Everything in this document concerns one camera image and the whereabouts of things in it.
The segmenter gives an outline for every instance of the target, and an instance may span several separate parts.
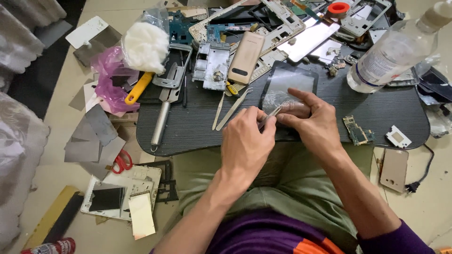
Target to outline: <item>green pants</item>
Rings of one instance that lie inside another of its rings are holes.
[[[373,148],[343,146],[356,166],[369,176]],[[220,167],[219,147],[174,156],[179,219],[193,208]],[[346,253],[356,251],[356,229],[332,182],[302,143],[276,143],[253,185],[226,217],[265,207],[321,230]],[[166,230],[177,221],[173,219]]]

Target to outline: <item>cotton wool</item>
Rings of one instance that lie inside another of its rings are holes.
[[[132,69],[163,73],[162,62],[168,55],[169,35],[161,28],[137,22],[124,37],[126,61]]]

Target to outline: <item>bottle label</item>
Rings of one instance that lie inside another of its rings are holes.
[[[356,65],[360,80],[373,87],[386,85],[406,69],[406,66],[391,62],[380,49],[368,51]]]

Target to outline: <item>pink plastic bag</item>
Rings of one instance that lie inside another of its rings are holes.
[[[124,67],[121,47],[107,48],[91,59],[91,68],[99,73],[99,83],[94,90],[110,106],[111,113],[135,111],[140,104],[128,105],[124,102],[127,93],[121,88],[113,86],[112,76],[132,76],[138,71]]]

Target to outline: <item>black table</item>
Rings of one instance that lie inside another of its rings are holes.
[[[342,46],[342,55],[345,56],[351,52],[352,49]],[[428,139],[430,124],[421,107],[415,87],[385,87],[374,94],[362,94],[355,92],[347,84],[346,75],[349,65],[339,69],[336,77],[330,77],[323,64],[307,65],[302,62],[291,64],[319,74],[317,96],[336,107],[341,141],[351,142],[342,121],[346,115],[353,115],[356,123],[363,130],[370,129],[375,132],[376,140],[370,143],[374,146],[394,147],[385,138],[385,134],[393,125],[412,141],[407,149],[417,148]],[[269,72],[249,85],[253,87],[253,91],[246,96],[236,112],[249,106],[258,106],[268,75]],[[155,152],[151,151],[151,138],[161,104],[141,104],[137,122],[137,140],[145,152],[155,156],[171,156],[221,144],[221,131],[212,131],[212,125],[222,92],[203,89],[201,81],[192,82],[191,79],[192,74],[187,72],[188,105],[186,108],[182,107],[181,103],[171,105],[161,145]],[[218,123],[234,102],[235,98],[225,97]],[[275,138],[276,141],[300,141],[298,133],[287,128],[279,128]]]

